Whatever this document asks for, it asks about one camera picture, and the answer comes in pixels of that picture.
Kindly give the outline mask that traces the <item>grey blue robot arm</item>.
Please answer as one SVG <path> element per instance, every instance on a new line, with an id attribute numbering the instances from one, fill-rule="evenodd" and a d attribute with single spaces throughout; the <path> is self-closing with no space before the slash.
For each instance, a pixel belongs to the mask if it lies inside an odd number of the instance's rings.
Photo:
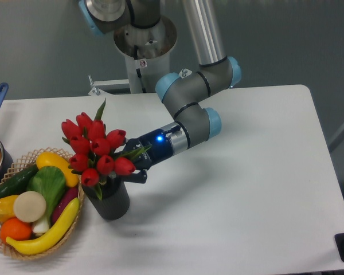
<path id="1" fill-rule="evenodd" d="M 144 183 L 147 170 L 221 131 L 221 119 L 200 102 L 241 80 L 238 62 L 225 54 L 212 1 L 183 1 L 199 70 L 187 76 L 170 71 L 177 41 L 174 24 L 161 14 L 159 1 L 80 1 L 79 8 L 96 35 L 113 33 L 127 69 L 131 93 L 155 92 L 173 122 L 136 139 L 125 150 L 141 149 L 136 173 L 127 182 Z"/>

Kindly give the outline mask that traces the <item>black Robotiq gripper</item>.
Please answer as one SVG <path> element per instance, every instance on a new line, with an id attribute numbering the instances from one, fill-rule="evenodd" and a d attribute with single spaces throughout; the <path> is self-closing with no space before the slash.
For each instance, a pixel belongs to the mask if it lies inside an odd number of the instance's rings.
<path id="1" fill-rule="evenodd" d="M 149 149 L 141 154 L 141 158 L 136 161 L 137 169 L 149 169 L 173 155 L 173 146 L 164 130 L 154 130 L 136 139 L 129 139 L 124 148 L 123 153 L 132 153 L 140 149 L 140 147 L 149 147 Z M 117 175 L 115 171 L 110 173 L 110 178 L 123 182 L 132 182 L 144 184 L 147 181 L 147 171 L 140 170 L 129 175 Z"/>

